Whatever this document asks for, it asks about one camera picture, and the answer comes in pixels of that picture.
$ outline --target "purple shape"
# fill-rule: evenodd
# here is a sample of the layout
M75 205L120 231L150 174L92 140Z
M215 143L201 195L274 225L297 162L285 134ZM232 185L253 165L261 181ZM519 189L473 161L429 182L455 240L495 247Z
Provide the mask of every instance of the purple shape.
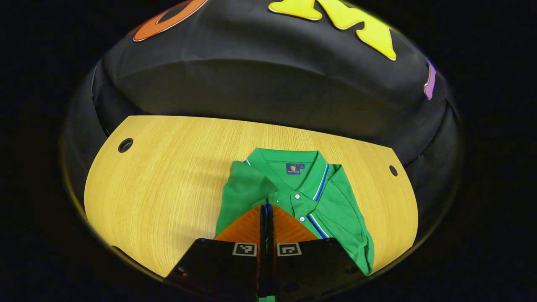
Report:
M429 61L429 59L427 59L427 62L429 63L429 79L427 80L427 83L425 83L425 85L423 86L423 91L425 92L425 96L430 100L433 98L436 70L434 69L434 66L431 61Z

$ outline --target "black background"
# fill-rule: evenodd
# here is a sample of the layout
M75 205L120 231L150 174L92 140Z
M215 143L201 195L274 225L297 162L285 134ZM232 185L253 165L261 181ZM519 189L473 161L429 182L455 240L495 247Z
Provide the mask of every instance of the black background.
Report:
M64 191L57 162L60 123L82 76L128 31L177 2L4 7L4 300L187 300L99 245ZM385 275L339 299L534 299L530 222L537 144L531 121L537 114L534 87L527 83L535 55L526 41L533 7L357 3L411 38L451 83L465 120L466 160L455 204L431 237Z

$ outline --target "table surface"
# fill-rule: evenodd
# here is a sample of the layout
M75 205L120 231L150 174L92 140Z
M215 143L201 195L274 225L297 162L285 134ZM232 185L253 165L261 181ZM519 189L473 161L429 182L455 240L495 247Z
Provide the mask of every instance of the table surface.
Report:
M132 138L131 148L118 146ZM256 148L319 150L342 164L375 248L373 271L409 249L418 211L392 149L247 121L130 116L97 154L86 182L88 222L110 246L165 277L197 238L212 239L232 161ZM395 177L389 166L395 167Z

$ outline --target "green polo shirt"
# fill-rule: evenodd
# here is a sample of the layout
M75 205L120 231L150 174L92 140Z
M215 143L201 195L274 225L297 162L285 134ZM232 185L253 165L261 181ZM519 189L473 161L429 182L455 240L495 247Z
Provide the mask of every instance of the green polo shirt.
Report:
M345 171L319 151L256 148L231 164L216 235L251 208L271 203L304 224L319 239L336 238L360 270L372 272L374 249Z

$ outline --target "shirt label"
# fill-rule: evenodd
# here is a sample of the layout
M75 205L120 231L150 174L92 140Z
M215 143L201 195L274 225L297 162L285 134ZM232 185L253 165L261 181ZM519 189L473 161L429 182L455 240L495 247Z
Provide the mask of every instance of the shirt label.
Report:
M288 175L300 175L299 165L296 163L286 163L285 167L287 168Z

